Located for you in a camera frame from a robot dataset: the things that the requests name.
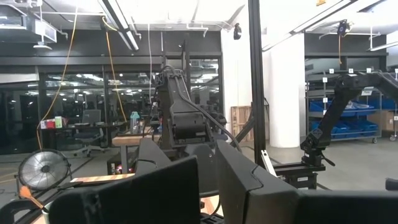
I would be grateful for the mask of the wooden background table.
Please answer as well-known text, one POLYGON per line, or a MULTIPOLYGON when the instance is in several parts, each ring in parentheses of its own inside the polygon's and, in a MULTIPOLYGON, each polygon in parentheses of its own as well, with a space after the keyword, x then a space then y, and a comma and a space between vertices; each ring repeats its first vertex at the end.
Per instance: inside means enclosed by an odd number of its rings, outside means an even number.
MULTIPOLYGON (((116 136, 113 138, 112 142, 113 145, 118 149, 118 153, 113 156, 112 158, 107 160, 107 172, 108 175, 118 175, 123 173, 122 168, 122 161, 120 155, 120 147, 121 146, 138 146, 140 140, 142 139, 142 135, 139 136, 116 136)), ((127 168, 129 173, 135 172, 135 165, 136 165, 136 151, 129 150, 127 152, 127 168)))

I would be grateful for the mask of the round floor fan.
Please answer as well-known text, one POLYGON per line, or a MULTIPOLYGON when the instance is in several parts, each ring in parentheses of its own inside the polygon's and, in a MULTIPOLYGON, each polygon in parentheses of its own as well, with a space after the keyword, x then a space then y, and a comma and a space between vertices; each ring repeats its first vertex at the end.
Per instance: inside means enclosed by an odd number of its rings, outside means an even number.
POLYGON ((44 191, 57 187, 71 176, 70 166, 61 152, 53 149, 38 150, 20 163, 17 177, 22 185, 31 190, 44 191))

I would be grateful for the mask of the white ceiling duct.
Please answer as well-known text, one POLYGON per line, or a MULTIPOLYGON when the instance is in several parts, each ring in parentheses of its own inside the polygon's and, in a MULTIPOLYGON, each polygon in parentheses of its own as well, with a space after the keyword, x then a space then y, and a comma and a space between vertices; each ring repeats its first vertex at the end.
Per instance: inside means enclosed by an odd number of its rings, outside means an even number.
POLYGON ((57 42, 57 31, 31 13, 0 4, 0 42, 57 42))

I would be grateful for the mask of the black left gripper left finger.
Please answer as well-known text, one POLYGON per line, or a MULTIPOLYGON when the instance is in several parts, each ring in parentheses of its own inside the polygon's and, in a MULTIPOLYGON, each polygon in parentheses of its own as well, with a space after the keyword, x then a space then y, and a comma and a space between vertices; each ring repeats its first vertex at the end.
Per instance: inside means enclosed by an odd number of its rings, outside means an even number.
POLYGON ((67 190, 49 209, 50 224, 200 224, 198 162, 172 162, 151 139, 138 147, 132 177, 67 190))

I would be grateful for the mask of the shelf with blue bins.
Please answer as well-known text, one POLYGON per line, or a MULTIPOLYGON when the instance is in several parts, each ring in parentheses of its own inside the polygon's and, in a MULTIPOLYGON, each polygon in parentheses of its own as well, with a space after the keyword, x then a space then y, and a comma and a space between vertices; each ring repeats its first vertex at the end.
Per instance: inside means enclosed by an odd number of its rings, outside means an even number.
POLYGON ((388 110, 394 113, 390 140, 398 138, 398 69, 382 72, 365 70, 324 70, 305 76, 306 132, 316 130, 326 111, 338 105, 330 131, 332 141, 371 139, 376 143, 383 130, 368 121, 368 115, 388 110))

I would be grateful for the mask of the wooden pallet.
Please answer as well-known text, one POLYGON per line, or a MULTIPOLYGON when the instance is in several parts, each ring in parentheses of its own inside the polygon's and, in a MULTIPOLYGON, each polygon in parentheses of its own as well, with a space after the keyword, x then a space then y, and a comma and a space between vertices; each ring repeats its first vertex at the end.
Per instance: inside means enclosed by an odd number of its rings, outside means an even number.
POLYGON ((231 130, 232 135, 238 141, 253 141, 254 134, 253 130, 250 129, 246 134, 243 133, 245 125, 247 125, 251 118, 251 107, 250 106, 232 106, 231 107, 231 130))

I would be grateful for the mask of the black aluminium table frame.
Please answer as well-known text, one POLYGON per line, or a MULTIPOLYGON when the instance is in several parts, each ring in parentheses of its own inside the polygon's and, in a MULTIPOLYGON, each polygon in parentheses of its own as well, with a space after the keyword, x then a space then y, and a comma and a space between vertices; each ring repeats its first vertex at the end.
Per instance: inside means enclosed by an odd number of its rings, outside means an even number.
POLYGON ((259 0, 248 1, 249 40, 251 55, 252 111, 254 113, 254 160, 264 167, 261 150, 266 149, 266 125, 264 106, 264 81, 261 50, 261 18, 259 0))

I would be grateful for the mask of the silver aluminium bar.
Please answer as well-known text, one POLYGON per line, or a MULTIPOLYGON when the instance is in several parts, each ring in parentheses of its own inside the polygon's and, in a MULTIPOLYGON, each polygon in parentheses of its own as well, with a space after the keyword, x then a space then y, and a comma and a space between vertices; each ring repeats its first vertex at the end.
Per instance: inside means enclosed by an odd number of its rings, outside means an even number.
POLYGON ((261 158, 268 173, 270 173, 274 177, 278 177, 272 165, 271 159, 265 149, 261 150, 261 158))

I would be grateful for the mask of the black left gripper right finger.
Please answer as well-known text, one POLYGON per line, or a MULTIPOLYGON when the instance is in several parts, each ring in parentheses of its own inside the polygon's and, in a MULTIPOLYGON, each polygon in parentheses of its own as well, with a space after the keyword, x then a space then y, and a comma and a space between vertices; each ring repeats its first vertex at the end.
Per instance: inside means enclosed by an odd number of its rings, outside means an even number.
POLYGON ((398 224, 398 192, 300 190, 224 141, 215 157, 226 224, 398 224))

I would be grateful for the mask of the grey office chair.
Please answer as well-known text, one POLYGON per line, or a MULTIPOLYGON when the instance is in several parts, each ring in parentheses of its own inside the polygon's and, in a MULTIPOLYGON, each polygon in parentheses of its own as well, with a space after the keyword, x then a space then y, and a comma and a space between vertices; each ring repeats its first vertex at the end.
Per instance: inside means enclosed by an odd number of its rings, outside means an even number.
POLYGON ((82 153, 86 157, 91 156, 92 151, 105 153, 101 147, 101 140, 104 136, 100 110, 85 110, 81 123, 75 123, 76 134, 74 138, 83 144, 81 149, 73 152, 74 156, 82 153))

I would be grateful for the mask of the cardboard box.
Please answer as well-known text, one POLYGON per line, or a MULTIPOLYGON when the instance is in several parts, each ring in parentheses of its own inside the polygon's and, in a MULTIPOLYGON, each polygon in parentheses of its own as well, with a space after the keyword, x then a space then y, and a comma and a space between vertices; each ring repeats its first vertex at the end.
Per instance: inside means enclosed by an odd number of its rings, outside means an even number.
POLYGON ((392 111, 377 111, 368 115, 368 121, 378 124, 383 131, 394 130, 394 113, 392 111))

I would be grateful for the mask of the dark background desk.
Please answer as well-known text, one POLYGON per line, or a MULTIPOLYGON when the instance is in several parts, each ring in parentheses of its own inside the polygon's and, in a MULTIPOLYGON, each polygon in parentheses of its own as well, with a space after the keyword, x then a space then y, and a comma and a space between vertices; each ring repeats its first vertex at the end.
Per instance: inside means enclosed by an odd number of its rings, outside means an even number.
POLYGON ((40 143, 40 148, 41 149, 55 149, 57 150, 57 137, 56 133, 57 132, 65 132, 65 131, 71 131, 74 136, 77 134, 78 136, 81 136, 79 134, 79 131, 86 132, 85 134, 82 134, 83 138, 77 138, 77 141, 88 141, 88 142, 93 142, 96 141, 97 139, 101 139, 104 136, 105 131, 109 131, 110 129, 114 128, 121 128, 121 127, 126 127, 127 122, 118 122, 118 123, 94 123, 94 124, 88 124, 88 123, 77 123, 71 126, 67 127, 62 127, 62 128, 44 128, 42 129, 39 124, 39 128, 37 129, 37 139, 40 143))

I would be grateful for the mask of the blue hanging device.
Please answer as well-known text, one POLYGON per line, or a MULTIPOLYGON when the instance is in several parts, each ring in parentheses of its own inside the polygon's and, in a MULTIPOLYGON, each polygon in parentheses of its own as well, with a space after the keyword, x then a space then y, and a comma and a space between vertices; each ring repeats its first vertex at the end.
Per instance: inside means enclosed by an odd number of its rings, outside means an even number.
POLYGON ((349 28, 349 25, 348 25, 348 22, 347 22, 347 20, 345 19, 345 20, 342 20, 342 21, 340 21, 339 22, 339 25, 338 25, 338 28, 337 28, 337 31, 336 31, 336 33, 339 35, 339 36, 345 36, 346 35, 346 33, 347 33, 347 29, 349 28))

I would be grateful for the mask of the white building pillar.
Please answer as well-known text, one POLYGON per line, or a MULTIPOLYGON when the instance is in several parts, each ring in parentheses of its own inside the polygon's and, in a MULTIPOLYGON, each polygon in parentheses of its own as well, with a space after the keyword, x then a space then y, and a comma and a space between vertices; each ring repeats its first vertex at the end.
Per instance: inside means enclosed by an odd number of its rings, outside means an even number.
POLYGON ((305 76, 304 35, 274 47, 269 56, 270 144, 291 148, 300 144, 300 108, 305 76))

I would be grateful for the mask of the teal water bottle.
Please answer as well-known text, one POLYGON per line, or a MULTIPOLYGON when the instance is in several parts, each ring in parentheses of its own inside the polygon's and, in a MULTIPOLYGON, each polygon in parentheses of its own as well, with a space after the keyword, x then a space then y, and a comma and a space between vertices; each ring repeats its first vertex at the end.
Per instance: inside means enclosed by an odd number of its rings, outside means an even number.
POLYGON ((137 111, 133 111, 130 115, 130 132, 131 134, 139 134, 140 116, 137 111))

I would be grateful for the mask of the orange fan paint brush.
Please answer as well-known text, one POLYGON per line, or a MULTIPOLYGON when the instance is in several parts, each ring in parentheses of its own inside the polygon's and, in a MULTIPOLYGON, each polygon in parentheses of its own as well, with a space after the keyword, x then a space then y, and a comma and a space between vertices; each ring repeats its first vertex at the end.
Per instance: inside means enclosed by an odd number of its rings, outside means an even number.
POLYGON ((33 202, 36 206, 38 206, 41 210, 45 210, 45 209, 46 209, 45 206, 44 206, 41 202, 39 202, 39 201, 32 195, 30 189, 29 189, 27 186, 22 185, 22 186, 20 187, 20 189, 19 189, 19 195, 20 195, 21 197, 24 197, 24 198, 29 199, 29 200, 30 200, 31 202, 33 202))

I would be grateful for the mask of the ceiling light bar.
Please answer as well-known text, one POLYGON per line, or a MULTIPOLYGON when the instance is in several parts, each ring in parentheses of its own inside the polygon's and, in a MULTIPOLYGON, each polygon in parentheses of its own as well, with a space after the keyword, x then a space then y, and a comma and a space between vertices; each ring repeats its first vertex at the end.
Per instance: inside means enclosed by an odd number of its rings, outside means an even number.
POLYGON ((103 9, 101 16, 103 25, 107 30, 116 31, 127 45, 129 50, 138 51, 139 47, 134 38, 134 29, 126 19, 118 0, 97 0, 103 9))

